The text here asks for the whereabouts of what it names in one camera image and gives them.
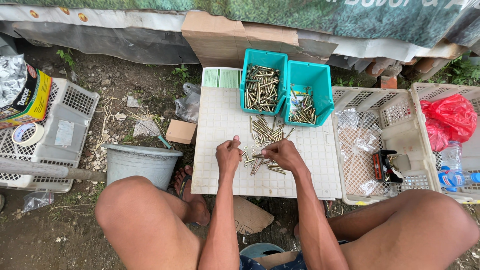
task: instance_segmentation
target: gray bucket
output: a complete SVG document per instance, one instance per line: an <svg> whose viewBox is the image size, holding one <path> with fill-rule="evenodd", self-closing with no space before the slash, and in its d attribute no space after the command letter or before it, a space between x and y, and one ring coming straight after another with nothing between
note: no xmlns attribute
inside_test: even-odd
<svg viewBox="0 0 480 270"><path fill-rule="evenodd" d="M107 149L107 185L128 176L144 176L167 190L180 151L165 148L102 144Z"/></svg>

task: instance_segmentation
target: knee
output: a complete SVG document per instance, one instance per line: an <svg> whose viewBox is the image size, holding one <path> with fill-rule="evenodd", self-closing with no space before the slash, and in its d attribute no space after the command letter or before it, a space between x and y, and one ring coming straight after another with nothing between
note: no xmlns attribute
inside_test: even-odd
<svg viewBox="0 0 480 270"><path fill-rule="evenodd" d="M108 185L98 197L95 206L95 218L102 228L128 213L135 204L135 198L145 196L156 190L155 186L143 176L131 176Z"/></svg>
<svg viewBox="0 0 480 270"><path fill-rule="evenodd" d="M479 240L477 223L462 205L451 197L432 190L407 190L401 194L408 207L415 208L415 211L425 218L435 220L435 223L448 230L448 233L457 233L457 237L469 247Z"/></svg>

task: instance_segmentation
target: plastic bottle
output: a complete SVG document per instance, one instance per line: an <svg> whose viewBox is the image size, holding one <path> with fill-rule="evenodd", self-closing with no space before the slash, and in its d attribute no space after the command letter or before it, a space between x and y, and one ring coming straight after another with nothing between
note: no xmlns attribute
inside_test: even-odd
<svg viewBox="0 0 480 270"><path fill-rule="evenodd" d="M480 173L471 173L462 170L450 170L443 166L438 172L440 185L447 191L456 192L457 187L466 187L474 183L480 183Z"/></svg>
<svg viewBox="0 0 480 270"><path fill-rule="evenodd" d="M446 166L450 170L462 169L462 144L460 142L448 141L447 147L440 153L442 155L441 167Z"/></svg>

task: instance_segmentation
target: masking tape roll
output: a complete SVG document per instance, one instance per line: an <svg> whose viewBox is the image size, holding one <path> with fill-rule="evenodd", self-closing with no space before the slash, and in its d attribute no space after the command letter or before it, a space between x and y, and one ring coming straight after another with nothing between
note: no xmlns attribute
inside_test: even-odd
<svg viewBox="0 0 480 270"><path fill-rule="evenodd" d="M24 135L24 133L31 128L35 128L35 132L33 133L33 135L26 141L22 141L22 136ZM12 141L18 145L27 147L37 143L42 138L44 132L45 130L43 129L43 126L37 123L19 125L12 133Z"/></svg>

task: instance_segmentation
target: turquoise plastic bin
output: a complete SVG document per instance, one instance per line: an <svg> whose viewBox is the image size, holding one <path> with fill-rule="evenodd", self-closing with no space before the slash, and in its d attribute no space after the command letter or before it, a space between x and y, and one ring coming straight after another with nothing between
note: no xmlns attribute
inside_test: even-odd
<svg viewBox="0 0 480 270"><path fill-rule="evenodd" d="M278 89L278 105L275 107L275 111L262 111L246 109L245 108L245 82L247 79L247 66L248 64L260 65L263 67L269 67L278 69L280 71L280 77L277 89ZM285 97L287 96L287 55L280 52L272 52L258 49L246 49L245 60L243 61L243 72L241 75L240 83L240 107L242 110L250 113L259 113L265 115L276 115L280 111Z"/></svg>
<svg viewBox="0 0 480 270"><path fill-rule="evenodd" d="M291 99L293 98L290 84L295 84L293 90L305 92L304 87L311 87L313 92L313 107L318 115L314 124L297 123L288 121ZM287 63L287 87L288 94L282 106L281 116L286 124L308 127L319 127L334 110L332 99L332 83L330 82L330 67L323 64L315 64L300 61L288 61Z"/></svg>

